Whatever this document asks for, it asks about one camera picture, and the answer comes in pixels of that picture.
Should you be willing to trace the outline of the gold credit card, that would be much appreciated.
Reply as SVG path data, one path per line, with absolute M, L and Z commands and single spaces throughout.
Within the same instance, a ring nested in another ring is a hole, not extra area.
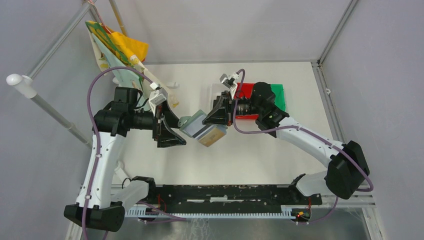
M 204 134 L 202 134 L 198 142 L 205 147 L 210 147 L 218 140 L 223 138 L 227 134 L 227 128 L 223 126 L 214 126 L 211 129 L 208 129 Z

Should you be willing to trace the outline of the green leather card holder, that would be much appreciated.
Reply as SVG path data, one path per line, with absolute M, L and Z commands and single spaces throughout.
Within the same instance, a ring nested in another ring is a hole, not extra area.
M 207 114 L 203 110 L 198 110 L 192 116 L 183 116 L 179 119 L 179 130 L 193 139 L 199 139 L 202 134 L 212 128 L 212 125 L 205 125 L 202 121 Z

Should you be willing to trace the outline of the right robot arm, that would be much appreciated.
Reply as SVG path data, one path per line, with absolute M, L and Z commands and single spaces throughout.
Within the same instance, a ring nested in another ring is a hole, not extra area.
M 289 189 L 289 199 L 302 204 L 314 194 L 333 194 L 348 200 L 355 192 L 371 192 L 374 187 L 362 147 L 324 137 L 304 126 L 275 104 L 276 95 L 269 83 L 253 85 L 250 98 L 237 99 L 236 91 L 223 91 L 203 120 L 206 125 L 235 125 L 237 116 L 257 115 L 257 134 L 269 134 L 287 141 L 318 160 L 326 169 L 302 174 Z

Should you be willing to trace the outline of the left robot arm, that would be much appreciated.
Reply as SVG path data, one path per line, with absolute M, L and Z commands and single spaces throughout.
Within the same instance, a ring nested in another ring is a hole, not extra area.
M 130 130 L 151 131 L 158 148 L 187 144 L 174 131 L 179 119 L 167 101 L 153 113 L 137 108 L 141 95 L 135 88 L 116 87 L 114 99 L 92 116 L 93 147 L 86 177 L 75 203 L 66 205 L 63 212 L 84 229 L 117 232 L 137 202 L 151 204 L 157 198 L 155 180 L 145 176 L 133 177 L 128 186 L 112 194 L 115 168 Z

